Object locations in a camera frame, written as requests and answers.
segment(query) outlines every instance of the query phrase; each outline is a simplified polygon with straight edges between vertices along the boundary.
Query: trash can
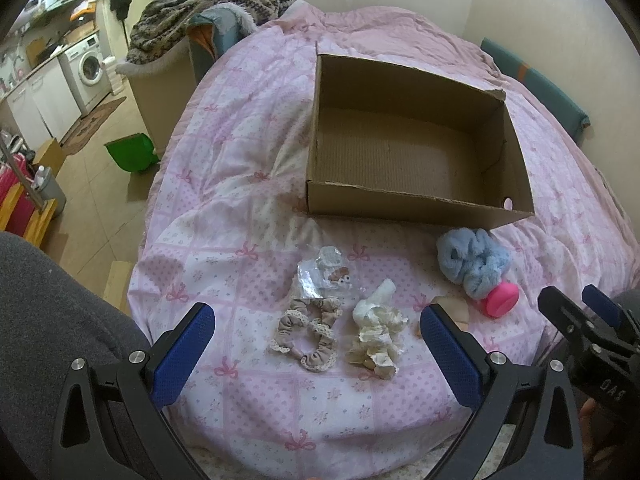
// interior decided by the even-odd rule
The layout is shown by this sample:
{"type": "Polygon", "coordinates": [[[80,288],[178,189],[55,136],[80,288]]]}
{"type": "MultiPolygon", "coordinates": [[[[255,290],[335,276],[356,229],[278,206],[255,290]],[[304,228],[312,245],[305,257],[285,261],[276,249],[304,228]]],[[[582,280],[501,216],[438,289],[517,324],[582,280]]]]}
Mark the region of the trash can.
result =
{"type": "Polygon", "coordinates": [[[53,176],[51,168],[40,166],[36,173],[34,184],[36,184],[34,188],[40,193],[44,200],[55,198],[58,201],[56,211],[53,213],[53,216],[56,217],[62,213],[62,210],[66,205],[66,196],[56,182],[56,178],[53,176]]]}

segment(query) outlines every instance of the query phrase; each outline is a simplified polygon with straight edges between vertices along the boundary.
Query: patterned fur blanket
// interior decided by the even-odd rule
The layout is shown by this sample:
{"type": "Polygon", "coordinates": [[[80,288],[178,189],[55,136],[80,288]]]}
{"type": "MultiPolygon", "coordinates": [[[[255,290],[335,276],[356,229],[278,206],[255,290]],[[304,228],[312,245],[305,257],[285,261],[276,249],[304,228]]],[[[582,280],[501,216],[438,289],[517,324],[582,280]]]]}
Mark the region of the patterned fur blanket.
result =
{"type": "Polygon", "coordinates": [[[117,72],[124,75],[157,73],[188,49],[189,19],[213,5],[232,7],[244,28],[279,18],[294,0],[153,0],[131,31],[129,53],[117,72]]]}

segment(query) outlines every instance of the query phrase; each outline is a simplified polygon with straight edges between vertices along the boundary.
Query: beige scrunchie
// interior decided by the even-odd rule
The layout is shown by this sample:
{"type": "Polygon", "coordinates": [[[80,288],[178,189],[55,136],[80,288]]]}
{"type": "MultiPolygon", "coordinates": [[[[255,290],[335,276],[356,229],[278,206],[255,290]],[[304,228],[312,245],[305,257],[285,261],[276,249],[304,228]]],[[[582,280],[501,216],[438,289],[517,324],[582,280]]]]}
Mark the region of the beige scrunchie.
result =
{"type": "Polygon", "coordinates": [[[300,365],[310,372],[325,372],[333,365],[337,358],[335,351],[336,339],[331,329],[335,320],[342,314],[340,300],[326,298],[325,300],[292,300],[289,310],[278,322],[278,330],[270,341],[269,347],[276,352],[290,354],[300,361],[300,365]],[[309,320],[308,306],[320,309],[319,318],[309,320]],[[293,344],[294,330],[308,327],[320,336],[318,348],[308,354],[302,353],[293,344]]]}

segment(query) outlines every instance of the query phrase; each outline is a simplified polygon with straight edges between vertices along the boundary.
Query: teal fabric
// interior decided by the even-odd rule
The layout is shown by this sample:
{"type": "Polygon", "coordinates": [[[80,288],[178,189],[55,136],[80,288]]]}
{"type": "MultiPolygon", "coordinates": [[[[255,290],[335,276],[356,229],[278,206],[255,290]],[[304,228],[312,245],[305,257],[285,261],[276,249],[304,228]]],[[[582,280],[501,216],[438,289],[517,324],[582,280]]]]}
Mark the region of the teal fabric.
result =
{"type": "Polygon", "coordinates": [[[590,125],[589,116],[567,94],[538,70],[529,67],[518,56],[494,41],[484,38],[480,48],[494,58],[500,72],[523,83],[562,124],[573,140],[580,139],[582,131],[590,125]]]}
{"type": "Polygon", "coordinates": [[[189,40],[189,50],[191,54],[191,65],[196,83],[199,83],[213,64],[227,50],[244,38],[240,30],[236,15],[224,7],[209,7],[199,14],[194,15],[187,23],[187,29],[199,25],[213,25],[213,46],[215,55],[204,49],[193,40],[189,40]]]}

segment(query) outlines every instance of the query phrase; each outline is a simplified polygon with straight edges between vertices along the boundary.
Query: bed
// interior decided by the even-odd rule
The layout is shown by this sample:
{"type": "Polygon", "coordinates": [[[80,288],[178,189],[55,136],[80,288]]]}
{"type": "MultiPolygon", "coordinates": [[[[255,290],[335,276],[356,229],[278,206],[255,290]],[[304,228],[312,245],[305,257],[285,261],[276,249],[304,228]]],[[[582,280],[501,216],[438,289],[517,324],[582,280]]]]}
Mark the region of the bed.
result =
{"type": "MultiPolygon", "coordinates": [[[[151,341],[196,301],[215,310],[212,341],[168,410],[188,446],[239,463],[248,478],[368,478],[416,462],[468,418],[415,333],[432,298],[462,292],[438,270],[444,228],[306,215],[316,50],[506,92],[537,215],[492,231],[511,251],[506,277],[521,296],[500,319],[470,313],[487,351],[538,359],[558,340],[538,313],[539,291],[553,284],[579,301],[594,283],[617,294],[638,283],[639,248],[569,135],[478,46],[408,10],[292,7],[232,47],[192,96],[152,187],[129,302],[151,341]],[[313,374],[268,350],[297,262],[323,245],[344,252],[366,292],[384,278],[398,286],[394,302],[410,327],[392,380],[344,358],[313,374]]],[[[344,356],[355,333],[349,312],[335,331],[344,356]]]]}

